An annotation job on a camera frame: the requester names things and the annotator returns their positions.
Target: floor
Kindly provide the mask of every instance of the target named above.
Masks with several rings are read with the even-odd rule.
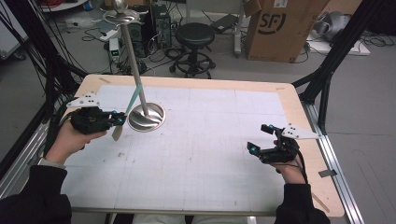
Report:
[[[59,13],[57,18],[61,21],[65,15],[75,13],[81,13],[81,10]],[[89,14],[97,19],[101,12],[95,10]],[[200,11],[193,16],[209,22]],[[83,41],[81,38],[87,35],[86,30],[63,32],[68,50],[90,73],[108,72],[104,44],[97,40]],[[91,34],[100,36],[95,31]],[[291,83],[314,72],[325,58],[310,52],[304,63],[248,61],[244,50],[239,58],[233,55],[231,35],[217,35],[210,47],[212,52],[205,51],[217,65],[211,71],[214,79]],[[396,77],[393,74],[396,71],[396,48],[366,47],[371,51],[369,56],[347,56],[333,76],[327,132],[364,222],[396,223],[396,175],[393,173],[396,161],[396,119],[393,114],[396,109]],[[162,56],[157,52],[151,60],[159,61]],[[302,54],[297,61],[305,58]],[[157,63],[151,60],[144,60],[148,71],[143,76],[182,77],[182,74],[169,72],[168,59]],[[0,158],[4,158],[43,102],[44,92],[29,59],[11,58],[0,62]],[[104,222],[104,214],[75,213],[73,216],[76,224]],[[258,218],[260,224],[273,222],[272,218]],[[346,224],[349,221],[347,217],[341,217],[333,218],[332,223]]]

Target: black sweatshirt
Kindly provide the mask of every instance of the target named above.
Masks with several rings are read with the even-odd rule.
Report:
[[[32,166],[22,192],[0,201],[0,223],[71,223],[70,202],[66,195],[61,194],[66,174],[66,170],[51,166]],[[310,185],[285,185],[284,200],[276,209],[275,224],[291,223],[330,223],[326,215],[314,207]]]

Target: stool caster wheel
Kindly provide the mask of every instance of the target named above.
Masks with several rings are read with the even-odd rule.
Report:
[[[175,72],[176,71],[176,67],[174,65],[169,67],[169,71],[170,72]]]

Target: stool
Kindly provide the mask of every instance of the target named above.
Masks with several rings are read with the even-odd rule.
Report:
[[[207,48],[211,51],[208,45],[215,39],[212,28],[197,22],[187,23],[177,29],[176,39],[191,51],[178,56],[174,64],[169,67],[169,71],[175,72],[178,68],[185,74],[184,77],[189,75],[195,77],[195,75],[207,73],[207,78],[211,79],[208,70],[215,68],[216,64],[207,55],[198,52],[198,49]]]

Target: white mounting plate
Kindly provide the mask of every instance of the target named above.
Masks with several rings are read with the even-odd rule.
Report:
[[[282,136],[293,138],[293,139],[317,139],[320,135],[308,131],[307,129],[289,124],[285,130],[283,130]]]
[[[90,92],[68,103],[67,107],[94,107],[99,105],[100,103],[96,97],[96,94]]]

